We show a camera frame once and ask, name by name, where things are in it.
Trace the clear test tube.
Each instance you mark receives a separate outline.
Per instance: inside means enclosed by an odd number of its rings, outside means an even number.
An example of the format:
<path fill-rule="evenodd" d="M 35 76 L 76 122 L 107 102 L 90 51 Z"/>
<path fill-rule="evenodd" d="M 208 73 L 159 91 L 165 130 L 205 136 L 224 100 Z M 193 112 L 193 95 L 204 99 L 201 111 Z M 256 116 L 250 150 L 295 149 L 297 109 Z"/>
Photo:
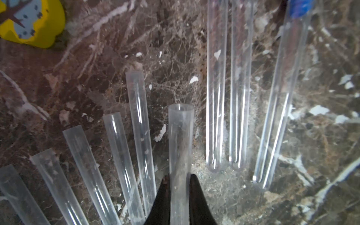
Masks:
<path fill-rule="evenodd" d="M 31 157 L 68 225 L 89 224 L 52 149 Z"/>

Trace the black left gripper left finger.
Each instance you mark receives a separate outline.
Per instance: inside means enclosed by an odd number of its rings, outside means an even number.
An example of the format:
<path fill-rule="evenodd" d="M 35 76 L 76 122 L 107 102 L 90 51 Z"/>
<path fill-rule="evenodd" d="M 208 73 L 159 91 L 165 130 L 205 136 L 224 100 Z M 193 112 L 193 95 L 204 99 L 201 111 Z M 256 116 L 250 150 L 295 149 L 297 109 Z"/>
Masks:
<path fill-rule="evenodd" d="M 165 175 L 144 225 L 169 225 L 171 212 L 170 174 Z"/>

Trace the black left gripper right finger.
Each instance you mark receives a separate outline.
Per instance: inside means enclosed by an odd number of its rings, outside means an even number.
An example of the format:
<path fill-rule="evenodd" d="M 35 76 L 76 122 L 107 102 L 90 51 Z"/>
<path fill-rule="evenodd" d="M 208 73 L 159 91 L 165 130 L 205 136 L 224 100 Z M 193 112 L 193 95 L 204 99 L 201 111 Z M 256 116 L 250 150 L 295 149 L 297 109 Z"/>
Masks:
<path fill-rule="evenodd" d="M 189 224 L 217 225 L 195 174 L 191 174 L 189 184 Z"/>

